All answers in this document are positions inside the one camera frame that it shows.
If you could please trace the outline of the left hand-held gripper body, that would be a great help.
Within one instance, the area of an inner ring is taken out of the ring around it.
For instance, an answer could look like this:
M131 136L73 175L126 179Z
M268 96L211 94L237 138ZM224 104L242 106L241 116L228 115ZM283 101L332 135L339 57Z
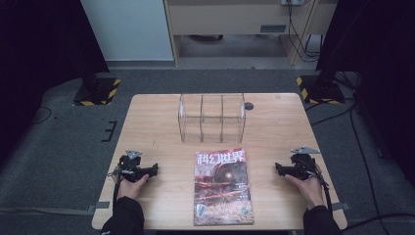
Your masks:
M137 182L146 175L146 171L139 166L141 155L140 151L126 150L126 154L120 157L118 165L113 171L115 183L122 179L126 179L129 182Z

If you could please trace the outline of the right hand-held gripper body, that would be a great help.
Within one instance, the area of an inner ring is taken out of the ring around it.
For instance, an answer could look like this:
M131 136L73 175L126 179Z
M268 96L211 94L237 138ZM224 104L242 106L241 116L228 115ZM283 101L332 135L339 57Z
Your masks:
M296 149L292 149L291 152L293 153L291 160L295 165L295 170L297 171L296 178L305 180L309 176L317 175L315 159L310 155L320 154L319 150L315 150L307 146L302 146Z

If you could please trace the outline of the red cover magazine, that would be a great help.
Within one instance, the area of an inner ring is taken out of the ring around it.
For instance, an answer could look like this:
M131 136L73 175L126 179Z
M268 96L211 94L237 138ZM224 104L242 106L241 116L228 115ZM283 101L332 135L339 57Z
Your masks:
M197 152L194 225L254 224L244 148Z

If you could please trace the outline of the clear acrylic file rack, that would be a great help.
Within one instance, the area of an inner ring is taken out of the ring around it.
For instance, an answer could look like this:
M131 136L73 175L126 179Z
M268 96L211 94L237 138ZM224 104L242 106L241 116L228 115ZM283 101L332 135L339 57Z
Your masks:
M245 96L181 94L177 116L182 142L241 143L246 123Z

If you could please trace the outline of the person's left hand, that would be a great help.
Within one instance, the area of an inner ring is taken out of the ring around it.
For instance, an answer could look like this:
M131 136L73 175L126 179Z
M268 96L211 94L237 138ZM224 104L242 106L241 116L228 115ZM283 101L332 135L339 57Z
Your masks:
M123 197L127 197L132 200L137 200L139 198L141 188L146 184L148 179L149 179L149 175L145 174L137 182L130 182L128 180L122 180L119 183L116 198L119 200Z

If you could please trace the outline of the person's right hand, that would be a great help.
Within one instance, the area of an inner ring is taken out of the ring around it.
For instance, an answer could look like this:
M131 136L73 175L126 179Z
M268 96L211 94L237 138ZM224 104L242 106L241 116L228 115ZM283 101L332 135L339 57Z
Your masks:
M305 180L299 180L290 174L286 174L285 179L298 187L306 201L306 208L308 210L325 205L322 185L316 176L310 176Z

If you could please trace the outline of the black stand base striped tape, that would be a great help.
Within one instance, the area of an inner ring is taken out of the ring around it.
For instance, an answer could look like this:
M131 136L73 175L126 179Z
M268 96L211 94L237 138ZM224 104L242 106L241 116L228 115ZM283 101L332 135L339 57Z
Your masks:
M120 80L118 78L97 78L87 87L82 84L73 98L75 106L108 105L115 96Z
M296 82L307 104L341 104L346 100L338 84L325 84L318 75L301 75Z

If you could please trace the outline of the black curtain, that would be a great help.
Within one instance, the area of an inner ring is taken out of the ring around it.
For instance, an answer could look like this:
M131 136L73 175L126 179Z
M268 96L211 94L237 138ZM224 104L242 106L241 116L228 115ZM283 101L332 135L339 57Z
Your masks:
M0 0L0 165L46 90L108 70L80 0Z
M415 0L338 0L316 68L361 75L366 123L415 187Z

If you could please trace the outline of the white panel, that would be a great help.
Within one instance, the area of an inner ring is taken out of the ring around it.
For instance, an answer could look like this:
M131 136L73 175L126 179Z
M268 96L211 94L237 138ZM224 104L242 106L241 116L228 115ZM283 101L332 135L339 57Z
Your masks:
M163 0L81 0L107 61L172 61Z

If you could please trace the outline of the beige wooden desk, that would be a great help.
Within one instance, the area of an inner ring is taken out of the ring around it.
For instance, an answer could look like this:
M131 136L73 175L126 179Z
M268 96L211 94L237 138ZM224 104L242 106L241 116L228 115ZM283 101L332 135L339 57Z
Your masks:
M173 57L185 35L280 36L291 65L300 59L309 35L327 33L339 0L305 0L281 6L281 0L163 0Z

